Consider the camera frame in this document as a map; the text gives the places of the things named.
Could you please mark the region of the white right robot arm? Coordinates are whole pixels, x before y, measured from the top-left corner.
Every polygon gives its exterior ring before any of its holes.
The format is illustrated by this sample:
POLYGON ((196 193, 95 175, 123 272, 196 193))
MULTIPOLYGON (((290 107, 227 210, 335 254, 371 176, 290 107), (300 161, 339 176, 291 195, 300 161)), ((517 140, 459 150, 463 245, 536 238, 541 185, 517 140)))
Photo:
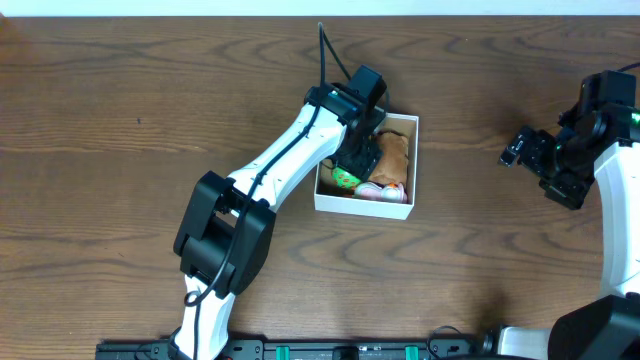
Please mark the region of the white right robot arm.
POLYGON ((564 115, 552 136, 524 127, 500 161, 540 178, 548 198, 577 210, 591 185, 600 192, 603 266, 597 300, 550 329, 507 326, 490 359, 636 359, 639 356, 639 112, 607 105, 564 115))

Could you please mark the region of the green ball with numbers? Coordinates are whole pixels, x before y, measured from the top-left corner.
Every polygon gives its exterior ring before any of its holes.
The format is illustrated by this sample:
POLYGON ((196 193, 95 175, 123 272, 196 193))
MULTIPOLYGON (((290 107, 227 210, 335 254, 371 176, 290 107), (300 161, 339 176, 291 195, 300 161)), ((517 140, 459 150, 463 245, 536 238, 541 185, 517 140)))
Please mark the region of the green ball with numbers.
POLYGON ((331 176, 335 185, 341 189, 355 190, 362 183, 358 177, 341 167, 335 167, 331 176))

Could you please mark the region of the pink white duck toy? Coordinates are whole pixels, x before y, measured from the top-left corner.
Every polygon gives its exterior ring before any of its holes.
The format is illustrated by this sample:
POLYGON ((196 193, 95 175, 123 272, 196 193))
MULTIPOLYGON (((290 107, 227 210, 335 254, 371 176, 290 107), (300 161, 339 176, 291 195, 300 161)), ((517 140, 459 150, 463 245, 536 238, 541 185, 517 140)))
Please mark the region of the pink white duck toy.
POLYGON ((358 185, 354 197, 362 200, 405 204, 408 196, 402 183, 390 183, 385 186, 373 182, 358 185))

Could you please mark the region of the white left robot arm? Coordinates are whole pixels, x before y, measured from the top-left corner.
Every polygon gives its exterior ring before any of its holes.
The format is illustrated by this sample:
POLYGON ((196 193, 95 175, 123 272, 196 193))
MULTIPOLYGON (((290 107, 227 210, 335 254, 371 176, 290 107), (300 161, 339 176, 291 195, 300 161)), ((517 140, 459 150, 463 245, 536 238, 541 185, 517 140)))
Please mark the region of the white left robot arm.
POLYGON ((379 159, 371 136, 386 117, 385 89, 324 83, 312 87, 293 124, 261 155, 226 177, 196 183, 173 245, 187 293, 172 359, 214 359, 228 341, 233 304, 267 258, 276 213, 323 160, 370 173, 379 159))

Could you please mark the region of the brown plush toy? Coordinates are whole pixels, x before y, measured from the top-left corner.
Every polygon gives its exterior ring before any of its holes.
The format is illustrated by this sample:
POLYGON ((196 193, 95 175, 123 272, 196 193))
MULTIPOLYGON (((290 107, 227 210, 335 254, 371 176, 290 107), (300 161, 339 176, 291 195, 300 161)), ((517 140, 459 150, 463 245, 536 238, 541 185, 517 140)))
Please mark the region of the brown plush toy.
POLYGON ((376 137, 382 156, 368 180, 381 185, 407 184, 409 166, 409 139, 394 132, 376 137))

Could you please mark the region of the white cardboard box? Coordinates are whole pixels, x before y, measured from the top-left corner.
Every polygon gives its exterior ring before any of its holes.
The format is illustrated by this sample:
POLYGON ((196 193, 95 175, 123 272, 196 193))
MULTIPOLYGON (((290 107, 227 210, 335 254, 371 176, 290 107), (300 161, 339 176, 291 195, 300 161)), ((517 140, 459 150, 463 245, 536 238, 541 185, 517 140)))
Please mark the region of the white cardboard box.
POLYGON ((316 211, 396 220, 407 219, 415 204, 419 117, 389 113, 381 130, 396 132, 408 138, 408 179, 404 186, 408 197, 407 202, 400 204, 351 198, 341 193, 341 189, 335 186, 330 169, 325 163, 321 163, 316 167, 315 175, 314 206, 316 211))

